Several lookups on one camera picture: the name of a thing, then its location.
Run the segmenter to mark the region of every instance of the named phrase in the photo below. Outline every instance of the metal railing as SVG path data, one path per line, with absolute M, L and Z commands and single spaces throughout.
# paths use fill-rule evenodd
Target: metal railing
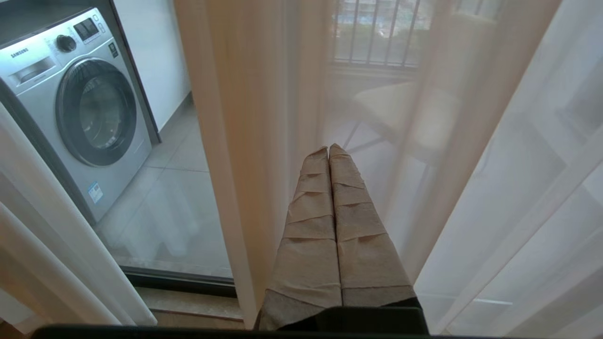
M 458 0 L 456 11 L 496 19 L 502 0 Z M 416 68 L 433 0 L 338 0 L 331 61 L 339 65 Z

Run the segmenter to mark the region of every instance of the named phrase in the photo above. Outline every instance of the front-loading washing machine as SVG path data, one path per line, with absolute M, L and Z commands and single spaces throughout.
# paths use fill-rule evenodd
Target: front-loading washing machine
M 90 222 L 98 222 L 151 150 L 101 13 L 88 8 L 3 46 L 0 78 L 61 162 Z

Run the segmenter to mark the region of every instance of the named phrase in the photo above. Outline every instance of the sheer curtain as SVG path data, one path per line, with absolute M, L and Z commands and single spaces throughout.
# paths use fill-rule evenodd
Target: sheer curtain
M 0 318 L 51 323 L 156 319 L 27 137 L 0 105 Z
M 248 326 L 300 161 L 336 142 L 432 333 L 603 333 L 600 2 L 175 4 Z

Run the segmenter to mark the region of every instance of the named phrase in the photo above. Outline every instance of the samsung logo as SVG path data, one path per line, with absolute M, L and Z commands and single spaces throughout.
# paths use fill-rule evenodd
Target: samsung logo
M 14 58 L 14 57 L 17 57 L 17 56 L 19 56 L 19 55 L 21 55 L 21 54 L 23 54 L 23 53 L 25 53 L 25 52 L 27 52 L 27 51 L 29 51 L 29 49 L 24 48 L 24 49 L 22 49 L 22 50 L 20 50 L 20 51 L 16 51 L 16 52 L 14 52 L 14 53 L 13 53 L 13 54 L 11 54 L 10 56 Z

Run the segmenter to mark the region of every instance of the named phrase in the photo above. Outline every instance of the tiled floor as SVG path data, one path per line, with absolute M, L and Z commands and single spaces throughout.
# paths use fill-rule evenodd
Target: tiled floor
M 232 277 L 194 106 L 162 138 L 97 234 L 120 265 Z

